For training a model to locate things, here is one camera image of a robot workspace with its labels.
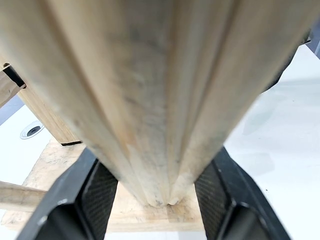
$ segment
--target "wooden stick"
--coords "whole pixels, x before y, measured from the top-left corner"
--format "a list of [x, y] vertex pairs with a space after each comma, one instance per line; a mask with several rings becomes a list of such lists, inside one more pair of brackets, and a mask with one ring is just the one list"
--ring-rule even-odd
[[319, 13], [319, 0], [11, 0], [0, 43], [118, 180], [158, 207], [182, 199]]
[[0, 209], [32, 212], [46, 191], [0, 181]]

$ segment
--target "grooved wooden surface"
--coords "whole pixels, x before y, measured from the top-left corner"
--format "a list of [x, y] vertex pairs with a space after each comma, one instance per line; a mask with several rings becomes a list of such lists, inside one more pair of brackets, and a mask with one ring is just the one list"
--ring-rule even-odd
[[183, 199], [320, 0], [10, 0], [6, 59], [142, 204]]

